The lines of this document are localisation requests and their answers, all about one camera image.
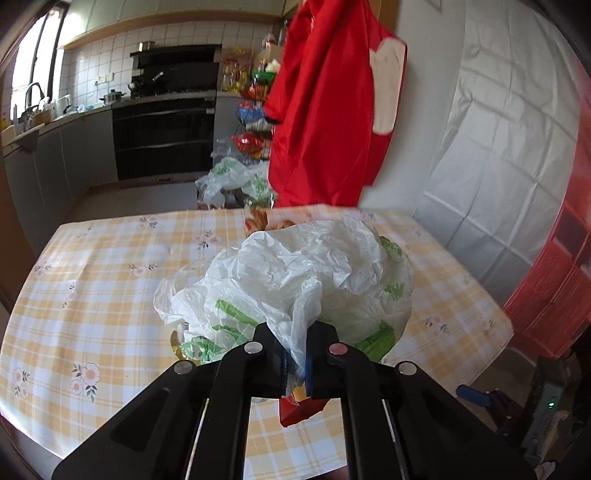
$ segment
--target table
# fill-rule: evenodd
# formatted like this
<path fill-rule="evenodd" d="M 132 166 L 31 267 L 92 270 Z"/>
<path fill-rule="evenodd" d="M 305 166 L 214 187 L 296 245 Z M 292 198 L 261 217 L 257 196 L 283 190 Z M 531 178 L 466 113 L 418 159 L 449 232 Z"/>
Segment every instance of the table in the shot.
<path fill-rule="evenodd" d="M 416 362 L 445 389 L 470 384 L 512 336 L 484 289 L 411 218 L 392 210 L 274 209 L 269 224 L 352 215 L 403 247 L 413 314 L 384 362 Z M 174 361 L 152 301 L 189 262 L 203 269 L 244 239 L 243 210 L 171 212 L 62 225 L 28 276 L 0 351 L 0 413 L 65 457 Z M 284 429 L 278 404 L 251 408 L 244 477 L 308 478 L 346 464 L 340 404 Z"/>

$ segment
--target white wall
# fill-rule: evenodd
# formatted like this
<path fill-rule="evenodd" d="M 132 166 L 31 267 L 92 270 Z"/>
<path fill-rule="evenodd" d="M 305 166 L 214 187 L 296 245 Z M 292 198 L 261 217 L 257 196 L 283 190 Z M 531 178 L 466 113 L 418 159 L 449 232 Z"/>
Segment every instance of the white wall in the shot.
<path fill-rule="evenodd" d="M 359 205 L 413 213 L 447 124 L 462 56 L 465 0 L 401 0 L 396 35 L 408 62 L 390 148 Z"/>

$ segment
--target plastic bag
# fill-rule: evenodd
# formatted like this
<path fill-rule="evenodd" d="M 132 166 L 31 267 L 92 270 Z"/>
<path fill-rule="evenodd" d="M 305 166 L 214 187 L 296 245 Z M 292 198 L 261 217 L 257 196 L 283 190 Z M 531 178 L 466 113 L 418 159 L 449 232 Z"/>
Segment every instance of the plastic bag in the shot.
<path fill-rule="evenodd" d="M 164 323 L 189 324 L 195 358 L 218 360 L 267 322 L 294 361 L 293 386 L 303 381 L 306 333 L 318 318 L 344 343 L 385 355 L 410 318 L 413 272 L 397 245 L 345 217 L 255 232 L 220 252 L 199 281 L 181 290 L 170 283 L 154 306 Z"/>
<path fill-rule="evenodd" d="M 195 182 L 199 190 L 199 201 L 211 207 L 221 208 L 226 204 L 222 189 L 242 189 L 248 196 L 245 203 L 249 206 L 268 206 L 274 195 L 268 175 L 268 162 L 245 166 L 235 158 L 225 157 L 208 175 Z"/>

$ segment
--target blue object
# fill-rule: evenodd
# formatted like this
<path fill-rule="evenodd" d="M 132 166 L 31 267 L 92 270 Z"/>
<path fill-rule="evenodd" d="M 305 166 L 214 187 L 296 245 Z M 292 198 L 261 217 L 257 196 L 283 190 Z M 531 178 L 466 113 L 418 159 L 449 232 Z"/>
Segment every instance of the blue object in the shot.
<path fill-rule="evenodd" d="M 474 405 L 478 405 L 479 407 L 491 406 L 491 399 L 488 394 L 482 393 L 467 385 L 460 385 L 456 389 L 456 395 Z"/>

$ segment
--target pot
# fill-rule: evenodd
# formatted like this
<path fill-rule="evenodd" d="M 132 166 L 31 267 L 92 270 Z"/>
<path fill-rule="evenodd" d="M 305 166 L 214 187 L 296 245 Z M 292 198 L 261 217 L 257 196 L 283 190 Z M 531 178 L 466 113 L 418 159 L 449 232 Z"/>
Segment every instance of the pot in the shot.
<path fill-rule="evenodd" d="M 138 43 L 138 51 L 146 51 L 156 46 L 155 41 L 142 41 Z"/>
<path fill-rule="evenodd" d="M 103 98 L 99 98 L 99 100 L 102 100 L 105 105 L 110 105 L 112 103 L 119 102 L 121 100 L 122 96 L 123 96 L 123 93 L 111 90 Z"/>

